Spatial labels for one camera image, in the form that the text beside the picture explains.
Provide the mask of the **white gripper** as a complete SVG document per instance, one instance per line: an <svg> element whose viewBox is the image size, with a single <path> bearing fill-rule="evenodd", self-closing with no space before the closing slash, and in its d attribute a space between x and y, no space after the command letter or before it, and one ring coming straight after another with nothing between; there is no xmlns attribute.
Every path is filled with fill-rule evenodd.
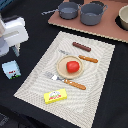
<svg viewBox="0 0 128 128"><path fill-rule="evenodd" d="M7 22L0 18L0 56L4 56L12 48L15 55L20 55L20 44L29 38L22 17L13 17Z"/></svg>

